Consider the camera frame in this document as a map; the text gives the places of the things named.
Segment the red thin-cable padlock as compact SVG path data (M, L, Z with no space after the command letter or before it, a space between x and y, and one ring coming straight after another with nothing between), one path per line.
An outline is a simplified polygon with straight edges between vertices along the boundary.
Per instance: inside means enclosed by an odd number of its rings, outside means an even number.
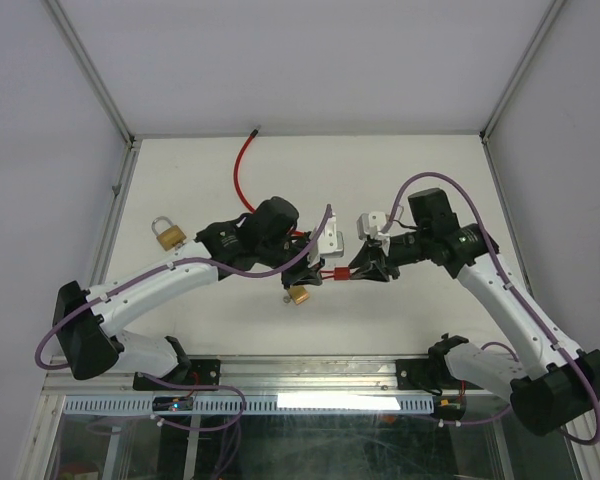
M323 280L348 281L351 279L351 269L349 267L336 267L332 270L321 270Z

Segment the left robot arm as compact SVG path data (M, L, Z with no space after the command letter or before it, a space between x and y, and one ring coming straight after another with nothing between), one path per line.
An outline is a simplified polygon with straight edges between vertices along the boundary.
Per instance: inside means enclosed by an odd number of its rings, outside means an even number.
M263 201L254 212L214 222L163 260L122 280L83 288L76 281L57 294L52 336L76 380L109 371L157 378L168 388L186 383L191 362L173 336L151 338L128 325L158 306L193 289L235 275L278 275L284 288L321 283L320 269L334 245L333 213L299 236L299 213L281 197Z

